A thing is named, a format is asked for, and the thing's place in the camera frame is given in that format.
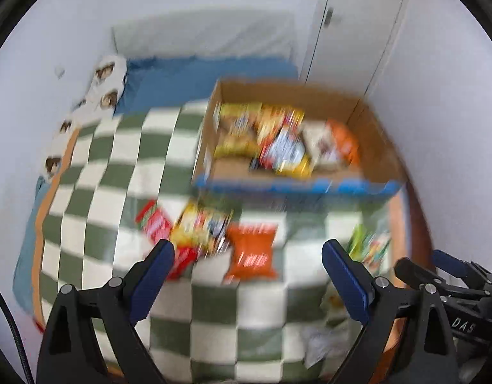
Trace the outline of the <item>wall socket left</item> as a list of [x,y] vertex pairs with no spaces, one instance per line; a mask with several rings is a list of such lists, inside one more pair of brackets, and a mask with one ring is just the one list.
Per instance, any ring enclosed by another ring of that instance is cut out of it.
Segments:
[[61,79],[65,74],[65,69],[63,67],[55,67],[55,75],[58,79]]

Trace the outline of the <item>green white checkered mat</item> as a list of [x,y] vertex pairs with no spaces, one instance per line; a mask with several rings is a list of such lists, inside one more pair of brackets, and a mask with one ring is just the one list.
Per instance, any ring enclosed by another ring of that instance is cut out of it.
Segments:
[[275,204],[264,195],[199,193],[192,175],[206,109],[198,102],[64,123],[36,214],[34,318],[47,323],[65,284],[96,288],[144,259],[154,238],[137,217],[155,202],[186,263],[137,325],[163,374],[181,383],[328,376],[341,355],[307,367],[301,337],[302,329],[345,315],[323,302],[331,285],[321,247],[365,233],[362,262],[371,273],[389,273],[407,252],[402,198]]

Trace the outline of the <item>white padded headboard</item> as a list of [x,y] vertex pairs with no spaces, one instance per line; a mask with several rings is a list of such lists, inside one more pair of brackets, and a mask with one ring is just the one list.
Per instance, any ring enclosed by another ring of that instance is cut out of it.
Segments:
[[150,57],[242,58],[295,54],[294,16],[252,8],[173,11],[112,27],[117,52]]

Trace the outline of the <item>small red snack packet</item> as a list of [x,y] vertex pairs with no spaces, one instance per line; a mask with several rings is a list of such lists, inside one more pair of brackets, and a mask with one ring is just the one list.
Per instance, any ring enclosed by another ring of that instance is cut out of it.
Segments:
[[167,275],[167,280],[179,279],[187,267],[195,263],[199,258],[200,252],[196,247],[180,246],[175,249],[174,264]]

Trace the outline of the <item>bear print pillow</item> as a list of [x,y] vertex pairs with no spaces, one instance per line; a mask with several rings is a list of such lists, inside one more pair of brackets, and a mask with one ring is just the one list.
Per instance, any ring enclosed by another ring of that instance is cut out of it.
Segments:
[[85,96],[61,121],[42,159],[40,176],[50,181],[58,172],[70,137],[75,129],[110,118],[123,94],[127,60],[121,55],[104,56],[94,69]]

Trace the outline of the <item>white door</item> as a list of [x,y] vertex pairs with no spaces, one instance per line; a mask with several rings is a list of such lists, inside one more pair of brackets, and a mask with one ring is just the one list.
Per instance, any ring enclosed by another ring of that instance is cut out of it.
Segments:
[[[392,35],[403,0],[322,0],[301,79],[362,96]],[[328,28],[328,8],[335,10]]]

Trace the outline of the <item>blue bed sheet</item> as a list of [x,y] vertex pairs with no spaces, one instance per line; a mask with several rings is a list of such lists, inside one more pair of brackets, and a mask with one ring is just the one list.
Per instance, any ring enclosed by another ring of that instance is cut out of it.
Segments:
[[[277,57],[242,58],[145,58],[126,59],[127,75],[123,94],[114,114],[132,115],[155,107],[176,107],[210,97],[222,77],[248,79],[296,79],[298,69],[291,61]],[[19,306],[33,314],[31,272],[36,240],[37,211],[52,180],[40,176],[36,181],[33,208],[26,224],[24,241],[13,278],[13,294]]]

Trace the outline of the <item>red tall snack packet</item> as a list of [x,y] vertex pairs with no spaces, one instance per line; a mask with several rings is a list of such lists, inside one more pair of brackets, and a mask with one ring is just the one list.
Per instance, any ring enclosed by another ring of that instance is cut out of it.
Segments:
[[150,200],[136,215],[136,224],[152,245],[168,239],[173,224],[168,214],[155,200]]

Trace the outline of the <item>yellow Korean noodle packet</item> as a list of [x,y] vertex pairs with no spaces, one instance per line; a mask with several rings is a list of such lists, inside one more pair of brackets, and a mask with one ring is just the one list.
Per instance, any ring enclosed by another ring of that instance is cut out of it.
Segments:
[[266,170],[296,179],[309,179],[312,165],[302,139],[304,112],[291,106],[263,104],[255,129],[259,154],[250,170]]

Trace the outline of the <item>white clear snack packet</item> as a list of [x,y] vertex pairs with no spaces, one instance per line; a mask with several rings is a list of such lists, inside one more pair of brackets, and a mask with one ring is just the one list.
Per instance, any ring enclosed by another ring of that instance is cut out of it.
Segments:
[[329,326],[307,326],[300,331],[304,345],[304,365],[314,367],[326,358],[345,356],[350,350],[347,321]]

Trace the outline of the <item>green fruit candy bag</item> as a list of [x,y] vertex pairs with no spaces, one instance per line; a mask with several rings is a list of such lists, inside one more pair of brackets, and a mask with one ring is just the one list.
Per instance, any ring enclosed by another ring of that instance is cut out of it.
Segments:
[[365,225],[356,225],[347,245],[347,254],[362,263],[372,276],[386,271],[386,259],[392,242],[387,231],[371,231]]

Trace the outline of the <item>yellow panda snack packet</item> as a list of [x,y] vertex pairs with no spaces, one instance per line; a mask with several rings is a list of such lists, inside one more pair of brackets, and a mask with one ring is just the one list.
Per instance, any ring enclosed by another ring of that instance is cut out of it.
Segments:
[[190,200],[177,219],[169,240],[176,247],[196,247],[205,257],[225,252],[229,247],[226,232],[233,213]]

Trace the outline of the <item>orange snack packet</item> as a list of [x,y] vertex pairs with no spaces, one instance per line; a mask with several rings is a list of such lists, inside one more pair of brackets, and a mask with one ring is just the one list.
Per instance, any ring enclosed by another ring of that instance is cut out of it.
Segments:
[[278,277],[273,266],[277,228],[277,225],[269,224],[229,225],[226,236],[232,245],[232,256],[229,270],[223,278],[225,283]]
[[347,165],[359,166],[359,142],[353,133],[345,124],[339,121],[328,120],[327,126],[334,137],[335,146],[341,160]]

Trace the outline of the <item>yellow peanut snack packet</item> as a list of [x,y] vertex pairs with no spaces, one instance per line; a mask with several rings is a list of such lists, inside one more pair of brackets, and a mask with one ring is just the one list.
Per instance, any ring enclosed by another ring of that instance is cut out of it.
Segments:
[[216,159],[225,157],[254,158],[259,154],[255,125],[261,102],[222,103],[218,111]]

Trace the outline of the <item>open cardboard milk box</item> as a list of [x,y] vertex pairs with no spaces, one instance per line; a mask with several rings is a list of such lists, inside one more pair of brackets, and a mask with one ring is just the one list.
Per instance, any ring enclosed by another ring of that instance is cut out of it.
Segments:
[[220,80],[194,187],[208,192],[391,197],[406,180],[378,118],[351,94],[293,81]]

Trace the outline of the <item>white chocolate wafer packet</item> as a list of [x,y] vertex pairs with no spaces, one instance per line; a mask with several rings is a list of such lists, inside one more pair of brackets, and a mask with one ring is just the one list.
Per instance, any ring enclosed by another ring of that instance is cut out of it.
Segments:
[[342,166],[335,138],[326,121],[304,121],[302,139],[313,169],[332,171]]

